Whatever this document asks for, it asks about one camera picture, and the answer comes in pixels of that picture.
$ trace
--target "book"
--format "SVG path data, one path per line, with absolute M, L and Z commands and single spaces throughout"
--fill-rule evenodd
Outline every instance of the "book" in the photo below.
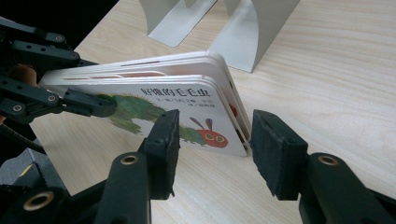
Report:
M 39 85 L 61 97 L 82 91 L 117 103 L 104 118 L 131 137 L 149 134 L 164 111 L 180 111 L 180 145 L 246 156 L 251 125 L 224 59 L 196 51 L 48 71 Z

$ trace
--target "caterpillar eye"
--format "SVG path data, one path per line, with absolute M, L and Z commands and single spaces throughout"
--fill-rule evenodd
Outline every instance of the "caterpillar eye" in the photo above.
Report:
M 224 138 L 221 137 L 221 136 L 217 136 L 217 137 L 216 137 L 216 141 L 218 141 L 218 142 L 224 142 Z
M 213 140 L 213 139 L 215 139 L 215 138 L 213 137 L 213 135 L 210 134 L 210 133 L 206 133 L 206 134 L 205 134 L 205 138 L 206 138 L 207 140 Z

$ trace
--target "red caterpillar head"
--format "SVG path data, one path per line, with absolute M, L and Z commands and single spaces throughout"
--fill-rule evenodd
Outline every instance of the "red caterpillar head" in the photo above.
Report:
M 212 119 L 205 120 L 205 123 L 209 128 L 209 130 L 205 129 L 197 119 L 195 118 L 190 118 L 190 119 L 202 128 L 201 130 L 197 130 L 197 131 L 208 145 L 212 147 L 227 147 L 228 145 L 227 138 L 225 138 L 221 133 L 216 133 L 212 131 L 212 124 L 213 124 Z

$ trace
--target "table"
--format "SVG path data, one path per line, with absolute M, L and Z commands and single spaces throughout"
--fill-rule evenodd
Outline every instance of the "table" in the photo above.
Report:
M 218 1 L 171 48 L 147 37 L 138 0 L 120 0 L 76 51 L 88 61 L 113 63 L 205 50 L 227 19 Z M 342 158 L 367 188 L 391 198 L 395 21 L 392 0 L 301 0 L 252 73 L 230 67 L 250 120 L 254 109 L 278 115 L 309 144 L 309 154 Z M 112 160 L 139 146 L 103 125 L 65 112 L 31 123 L 71 194 L 106 179 Z M 301 223 L 298 202 L 274 198 L 251 155 L 182 148 L 174 190 L 175 198 L 152 201 L 153 223 Z

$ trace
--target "children's book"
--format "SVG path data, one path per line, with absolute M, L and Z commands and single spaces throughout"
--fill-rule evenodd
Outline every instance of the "children's book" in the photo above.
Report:
M 149 134 L 164 111 L 180 111 L 182 147 L 246 156 L 251 126 L 228 66 L 213 51 L 53 70 L 39 83 L 61 97 L 70 89 L 117 103 L 105 118 L 130 135 Z

